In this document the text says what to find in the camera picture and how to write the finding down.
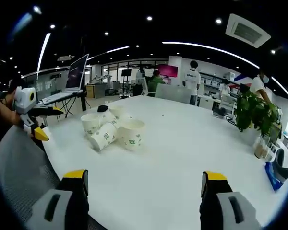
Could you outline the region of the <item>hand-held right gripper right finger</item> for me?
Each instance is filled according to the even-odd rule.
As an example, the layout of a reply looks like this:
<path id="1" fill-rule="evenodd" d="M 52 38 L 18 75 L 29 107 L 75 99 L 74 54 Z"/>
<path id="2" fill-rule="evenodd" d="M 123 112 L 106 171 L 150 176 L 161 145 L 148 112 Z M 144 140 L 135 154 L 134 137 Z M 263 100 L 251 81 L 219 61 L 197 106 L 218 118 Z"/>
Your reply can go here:
<path id="1" fill-rule="evenodd" d="M 226 177 L 217 172 L 203 172 L 199 212 L 202 230 L 262 228 L 253 205 L 240 192 L 232 191 Z"/>

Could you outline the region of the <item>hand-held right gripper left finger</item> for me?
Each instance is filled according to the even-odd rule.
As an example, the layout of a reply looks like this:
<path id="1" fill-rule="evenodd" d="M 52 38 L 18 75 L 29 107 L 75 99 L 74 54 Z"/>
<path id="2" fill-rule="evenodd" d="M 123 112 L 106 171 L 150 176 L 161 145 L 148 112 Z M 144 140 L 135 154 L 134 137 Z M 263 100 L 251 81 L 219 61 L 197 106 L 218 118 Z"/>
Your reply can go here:
<path id="1" fill-rule="evenodd" d="M 88 228 L 88 170 L 66 173 L 55 189 L 32 206 L 29 230 L 86 230 Z"/>

